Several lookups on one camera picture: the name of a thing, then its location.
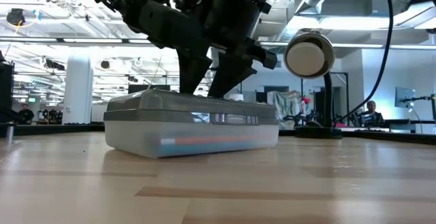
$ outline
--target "plastic container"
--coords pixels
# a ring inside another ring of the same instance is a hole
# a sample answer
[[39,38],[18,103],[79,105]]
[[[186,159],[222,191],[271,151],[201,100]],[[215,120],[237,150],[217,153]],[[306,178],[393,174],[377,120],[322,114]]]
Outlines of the plastic container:
[[275,107],[148,90],[117,97],[104,114],[106,143],[159,158],[277,145]]

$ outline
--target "wooden table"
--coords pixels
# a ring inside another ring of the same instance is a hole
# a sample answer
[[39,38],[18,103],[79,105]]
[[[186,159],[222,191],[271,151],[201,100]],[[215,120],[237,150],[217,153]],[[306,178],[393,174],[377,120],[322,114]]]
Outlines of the wooden table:
[[434,146],[280,138],[271,149],[152,160],[97,132],[16,141],[0,150],[7,224],[436,223]]
[[[364,127],[342,127],[338,128],[341,131],[369,131],[368,128]],[[383,131],[383,132],[389,132],[390,130],[388,128],[369,128],[371,131]]]

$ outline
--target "monitor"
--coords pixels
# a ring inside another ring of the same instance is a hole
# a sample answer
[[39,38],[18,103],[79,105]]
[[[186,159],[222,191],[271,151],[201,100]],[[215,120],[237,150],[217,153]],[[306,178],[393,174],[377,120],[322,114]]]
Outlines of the monitor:
[[409,104],[404,102],[405,99],[415,98],[415,90],[396,87],[395,88],[395,107],[409,108]]

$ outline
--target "black robotic arm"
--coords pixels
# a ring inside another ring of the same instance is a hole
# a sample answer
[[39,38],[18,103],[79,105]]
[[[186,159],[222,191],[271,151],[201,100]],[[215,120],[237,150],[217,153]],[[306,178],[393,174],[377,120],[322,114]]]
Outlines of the black robotic arm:
[[177,51],[180,92],[193,93],[212,60],[209,47],[224,50],[209,96],[223,97],[237,84],[256,74],[253,60],[274,69],[277,57],[249,38],[260,12],[268,13],[266,0],[95,0],[120,12],[136,33],[145,33],[159,48]]

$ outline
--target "black stand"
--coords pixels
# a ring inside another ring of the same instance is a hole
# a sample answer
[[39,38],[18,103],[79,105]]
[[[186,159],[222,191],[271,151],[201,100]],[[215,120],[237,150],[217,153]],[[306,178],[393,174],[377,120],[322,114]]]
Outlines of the black stand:
[[411,98],[411,99],[404,99],[402,102],[411,102],[411,101],[430,101],[431,102],[431,112],[433,114],[433,120],[436,121],[436,94],[432,94],[429,97],[418,97],[418,98]]
[[342,139],[342,131],[332,127],[333,84],[330,73],[324,75],[324,84],[326,86],[326,98],[324,104],[323,127],[298,127],[296,128],[297,138]]

